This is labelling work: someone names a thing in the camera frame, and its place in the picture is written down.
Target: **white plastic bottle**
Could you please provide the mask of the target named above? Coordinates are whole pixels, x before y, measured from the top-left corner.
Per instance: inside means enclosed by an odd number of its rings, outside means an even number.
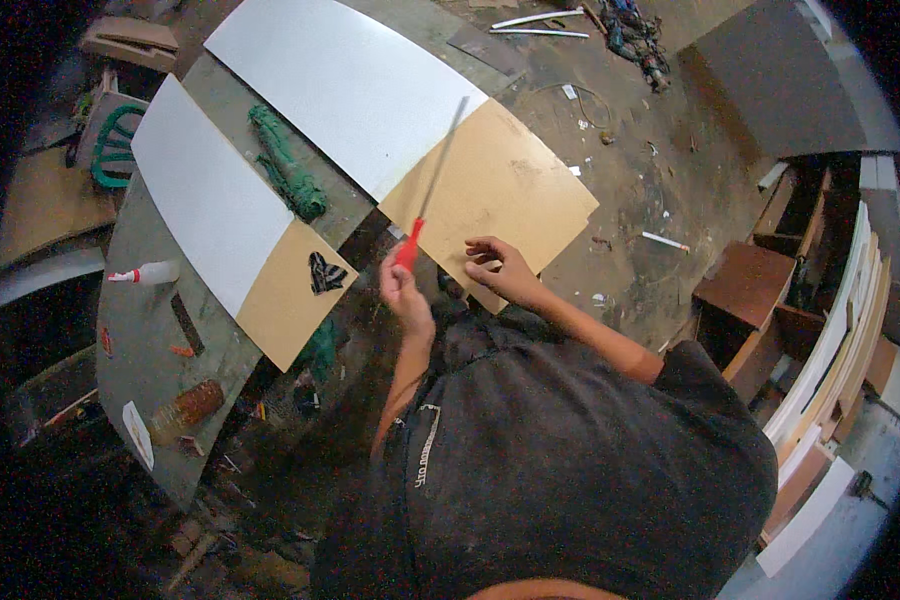
[[[127,272],[112,272],[106,280],[108,282],[130,282],[144,285],[157,283],[176,282],[180,277],[180,262],[176,260],[164,260],[162,262],[147,262],[134,270]]]

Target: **gray workbench top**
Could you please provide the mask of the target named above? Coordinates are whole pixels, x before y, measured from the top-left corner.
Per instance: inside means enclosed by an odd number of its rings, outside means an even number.
[[[414,0],[344,2],[427,49],[489,95],[500,92],[515,79],[448,46],[447,40],[466,23],[439,6]],[[196,60],[182,83],[210,120],[253,163],[261,146],[247,113],[263,100],[206,52]],[[294,135],[289,145],[293,157],[310,170],[327,195],[326,214],[311,226],[331,247],[339,249],[371,214],[374,203],[302,135]],[[263,167],[255,163],[254,166],[266,178]],[[104,281],[100,292],[97,332],[106,329],[112,344],[112,357],[105,354],[100,344],[96,348],[100,404],[135,455],[135,446],[123,422],[123,408],[128,402],[134,402],[141,417],[148,421],[159,407],[173,402],[181,392],[204,379],[216,379],[226,403],[191,432],[209,453],[233,403],[258,363],[265,360],[260,348],[240,329],[183,256],[160,217],[143,177],[135,173],[117,216],[106,270],[122,272],[145,262],[167,259],[180,261],[177,282],[134,286]],[[170,345],[187,346],[171,307],[175,293],[180,294],[205,347],[200,356],[184,358],[170,351]],[[175,446],[155,446],[153,454],[153,479],[187,510],[206,457],[188,458]]]

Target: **green rag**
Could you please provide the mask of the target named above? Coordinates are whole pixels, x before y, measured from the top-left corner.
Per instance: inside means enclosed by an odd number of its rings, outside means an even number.
[[[337,335],[333,318],[324,318],[300,350],[300,354],[293,361],[294,364],[303,365],[312,361],[310,373],[313,374],[313,379],[318,383],[324,383],[328,372],[337,362]]]
[[[257,162],[264,165],[270,183],[287,207],[308,223],[323,215],[327,197],[314,176],[290,154],[290,128],[265,104],[253,106],[246,116],[264,146],[265,153],[257,156]]]

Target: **green chair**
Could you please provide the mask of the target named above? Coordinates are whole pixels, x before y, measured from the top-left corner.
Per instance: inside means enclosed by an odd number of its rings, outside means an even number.
[[[105,166],[108,162],[127,162],[133,161],[133,152],[131,151],[131,140],[136,131],[129,131],[121,126],[117,121],[125,114],[144,114],[144,108],[134,104],[124,104],[110,113],[103,125],[99,128],[99,135],[96,137],[96,144],[93,147],[93,157],[90,164],[90,173],[98,184],[103,187],[127,187],[130,184],[128,178],[113,177],[105,173]],[[110,133],[115,132],[122,138],[126,139],[110,139]],[[118,151],[104,153],[105,148],[116,148]]]

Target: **screwdriver handle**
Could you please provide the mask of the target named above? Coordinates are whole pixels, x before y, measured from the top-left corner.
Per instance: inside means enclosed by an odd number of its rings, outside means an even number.
[[[407,271],[412,272],[414,270],[414,263],[417,261],[417,240],[420,239],[420,230],[422,229],[423,219],[417,217],[413,221],[413,231],[409,234],[409,239],[400,248],[400,251],[396,253],[396,264]]]

